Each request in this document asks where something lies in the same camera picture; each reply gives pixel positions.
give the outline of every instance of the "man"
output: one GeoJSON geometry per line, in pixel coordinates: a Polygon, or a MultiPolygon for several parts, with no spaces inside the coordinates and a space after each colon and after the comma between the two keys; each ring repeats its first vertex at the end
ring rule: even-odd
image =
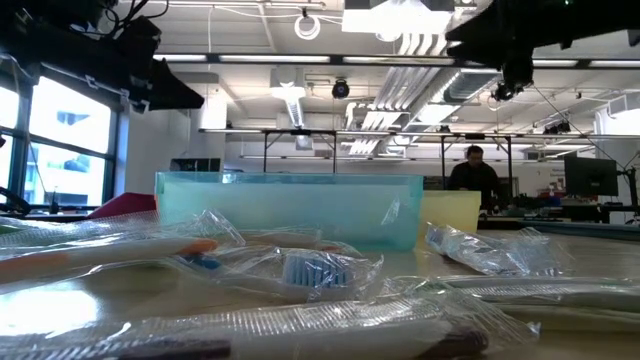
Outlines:
{"type": "Polygon", "coordinates": [[[482,161],[484,151],[472,145],[467,149],[467,162],[453,168],[449,177],[449,190],[473,190],[482,192],[482,209],[490,209],[491,192],[498,193],[498,175],[482,161]]]}

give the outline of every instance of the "table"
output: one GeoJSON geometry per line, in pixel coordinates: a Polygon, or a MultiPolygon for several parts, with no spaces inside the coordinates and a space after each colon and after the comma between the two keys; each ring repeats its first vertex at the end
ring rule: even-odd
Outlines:
{"type": "MultiPolygon", "coordinates": [[[[485,232],[485,235],[500,235],[485,232]]],[[[549,235],[576,259],[577,276],[640,277],[640,246],[633,243],[549,235]]],[[[385,254],[383,275],[447,276],[475,274],[419,244],[413,253],[385,254]]],[[[0,332],[22,333],[80,325],[110,318],[188,316],[241,308],[282,305],[229,289],[219,289],[157,265],[121,267],[0,296],[0,332]]],[[[637,359],[640,325],[605,319],[579,310],[513,309],[525,321],[542,321],[541,341],[529,349],[490,359],[637,359]]]]}

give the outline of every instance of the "ceiling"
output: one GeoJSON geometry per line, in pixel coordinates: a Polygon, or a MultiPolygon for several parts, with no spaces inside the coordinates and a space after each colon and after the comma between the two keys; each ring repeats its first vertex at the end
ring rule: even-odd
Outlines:
{"type": "MultiPolygon", "coordinates": [[[[341,16],[342,0],[325,0],[325,11],[312,14],[341,16]]],[[[489,0],[479,1],[485,6],[489,0]]],[[[117,8],[119,15],[128,12],[129,4],[117,8]]],[[[142,13],[154,15],[162,4],[148,4],[142,13]]],[[[263,19],[254,8],[234,8],[252,16],[239,15],[220,8],[170,8],[154,19],[163,31],[158,52],[213,53],[311,53],[311,54],[394,54],[400,42],[382,42],[373,34],[343,33],[338,24],[321,21],[321,31],[314,40],[302,40],[294,33],[296,17],[263,19]]],[[[265,9],[268,16],[296,15],[297,9],[265,9]]],[[[571,49],[559,46],[536,50],[536,57],[640,58],[640,48],[629,48],[626,33],[614,33],[576,41],[571,49]]],[[[212,72],[226,84],[230,104],[228,118],[234,126],[250,119],[252,124],[272,124],[278,113],[286,113],[285,103],[270,96],[271,65],[172,65],[176,73],[212,72]]],[[[312,66],[304,68],[307,96],[301,99],[305,113],[344,114],[348,101],[333,100],[331,88],[337,77],[347,79],[350,98],[375,97],[384,84],[388,67],[312,66]]],[[[482,91],[454,115],[453,131],[527,131],[537,121],[569,110],[572,121],[583,131],[593,123],[593,110],[621,91],[640,89],[639,71],[537,70],[534,81],[538,90],[527,89],[514,101],[497,104],[489,99],[490,88],[482,91]]],[[[191,84],[205,94],[206,84],[191,84]]]]}

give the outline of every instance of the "security camera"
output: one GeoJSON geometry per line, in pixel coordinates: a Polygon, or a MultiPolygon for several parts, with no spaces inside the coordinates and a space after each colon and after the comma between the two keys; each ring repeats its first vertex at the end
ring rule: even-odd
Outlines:
{"type": "Polygon", "coordinates": [[[334,99],[338,100],[349,96],[349,85],[347,85],[347,80],[337,79],[336,83],[333,85],[333,90],[331,90],[331,95],[333,95],[334,99]]]}

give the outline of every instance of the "red object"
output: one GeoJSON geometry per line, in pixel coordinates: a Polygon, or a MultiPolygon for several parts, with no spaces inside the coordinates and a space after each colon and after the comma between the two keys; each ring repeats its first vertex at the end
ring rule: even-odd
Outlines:
{"type": "Polygon", "coordinates": [[[97,208],[87,218],[100,219],[111,216],[131,214],[141,211],[156,210],[156,199],[153,195],[124,193],[97,208]]]}

